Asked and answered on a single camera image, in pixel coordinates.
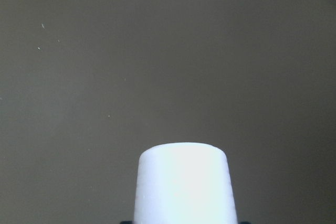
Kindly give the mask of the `pink plastic cup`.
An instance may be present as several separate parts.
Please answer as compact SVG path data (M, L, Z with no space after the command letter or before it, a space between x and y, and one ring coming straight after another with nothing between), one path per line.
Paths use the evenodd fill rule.
M203 143L169 143L139 158L133 223L237 223L226 154Z

